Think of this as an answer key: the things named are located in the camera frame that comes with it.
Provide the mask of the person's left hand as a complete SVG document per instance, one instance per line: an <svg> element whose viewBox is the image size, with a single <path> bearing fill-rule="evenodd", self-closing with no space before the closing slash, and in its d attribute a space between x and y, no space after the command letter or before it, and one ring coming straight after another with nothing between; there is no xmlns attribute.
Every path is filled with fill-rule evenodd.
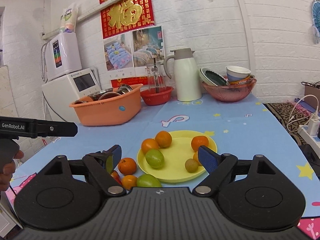
<svg viewBox="0 0 320 240"><path fill-rule="evenodd" d="M14 159L22 159L23 157L24 153L21 150L19 150L17 154L14 156L13 160L10 163L4 165L3 172L0 174L1 191L7 191L7 189L10 186L10 181L16 170L16 164L14 162Z"/></svg>

